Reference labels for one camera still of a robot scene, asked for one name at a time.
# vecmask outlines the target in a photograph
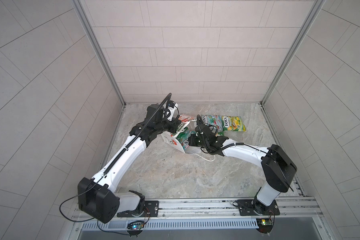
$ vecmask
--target vent grille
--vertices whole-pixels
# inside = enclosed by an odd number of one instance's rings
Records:
[[[125,230],[131,220],[111,220],[107,224],[99,222],[99,226],[107,231]],[[255,218],[222,218],[222,219],[151,219],[144,230],[178,230],[178,229],[234,229],[259,228]],[[99,230],[96,221],[82,225],[83,231]]]

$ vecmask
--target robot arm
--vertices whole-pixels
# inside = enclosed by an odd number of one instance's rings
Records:
[[[130,191],[114,194],[122,176],[133,161],[158,134],[164,131],[175,133],[179,115],[173,118],[177,104],[170,101],[171,94],[160,103],[147,108],[147,117],[130,131],[123,146],[115,156],[92,179],[83,178],[78,186],[79,209],[100,220],[109,222],[116,213],[131,211],[140,215],[144,210],[144,195]],[[258,214],[268,214],[268,206],[280,194],[287,192],[296,172],[296,166],[283,150],[272,145],[270,148],[254,147],[235,142],[224,136],[216,137],[209,126],[198,115],[196,134],[189,137],[191,146],[205,148],[210,154],[237,157],[262,167],[267,182],[254,198],[254,209]]]

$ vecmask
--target white string handle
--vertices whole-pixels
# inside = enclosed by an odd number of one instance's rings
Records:
[[[207,161],[209,161],[209,162],[213,162],[213,161],[216,159],[216,155],[214,155],[214,156],[213,156],[213,160],[208,160],[208,159],[206,159],[206,158],[204,158],[204,157],[200,156],[200,155],[199,155],[199,154],[197,154],[197,153],[192,153],[192,154],[190,154],[190,155],[197,155],[197,156],[201,157],[202,159],[207,160]]]

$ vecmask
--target marble floor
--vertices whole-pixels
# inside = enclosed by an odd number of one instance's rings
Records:
[[[128,104],[109,159],[125,142],[131,128],[144,120],[148,104]],[[225,136],[254,146],[269,147],[275,141],[257,103],[179,104],[180,113],[241,116],[246,132]],[[200,153],[207,159],[213,156]],[[249,162],[216,155],[213,162],[182,153],[158,136],[123,176],[117,192],[135,190],[146,198],[254,197],[264,184],[263,170]],[[297,195],[289,190],[284,196]]]

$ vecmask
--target black cable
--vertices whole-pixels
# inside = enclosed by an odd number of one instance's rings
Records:
[[[97,227],[103,231],[103,232],[111,232],[111,231],[106,231],[106,230],[102,230],[99,226],[99,220],[97,220]],[[111,233],[116,233],[116,234],[120,234],[120,235],[125,235],[125,236],[129,236],[129,234],[125,234],[125,233],[119,233],[119,232],[111,232]]]
[[[155,112],[151,115],[151,117],[145,122],[143,127],[140,129],[140,132],[119,152],[119,154],[115,157],[115,159],[110,163],[110,165],[107,167],[107,169],[104,171],[104,175],[106,175],[111,168],[115,165],[117,160],[124,154],[124,152],[137,140],[137,138],[140,136],[140,134],[147,128],[149,123],[152,121],[156,113],[160,110],[160,108],[164,105],[166,101],[171,99],[172,93],[169,93],[164,100],[159,104],[158,108],[155,110]]]
[[[65,217],[67,220],[69,220],[69,221],[71,221],[71,222],[86,222],[86,221],[89,221],[89,220],[94,219],[94,217],[93,217],[93,218],[90,218],[90,219],[87,219],[87,220],[82,220],[82,221],[75,221],[75,220],[69,219],[66,215],[64,215],[64,214],[62,213],[62,211],[61,211],[61,206],[62,206],[65,202],[67,202],[67,201],[69,201],[69,200],[71,200],[71,199],[73,199],[73,198],[75,198],[75,197],[78,197],[78,196],[80,196],[80,195],[82,195],[82,194],[85,194],[86,192],[88,192],[89,190],[91,190],[94,186],[96,186],[96,184],[98,184],[98,183],[100,182],[101,179],[103,179],[103,177],[101,177],[93,186],[91,186],[91,187],[90,187],[88,190],[86,190],[85,192],[83,192],[83,193],[81,193],[81,194],[77,194],[76,196],[73,196],[73,197],[68,198],[67,200],[63,201],[63,202],[60,204],[60,206],[59,206],[59,211],[60,211],[60,213],[62,214],[62,216]]]

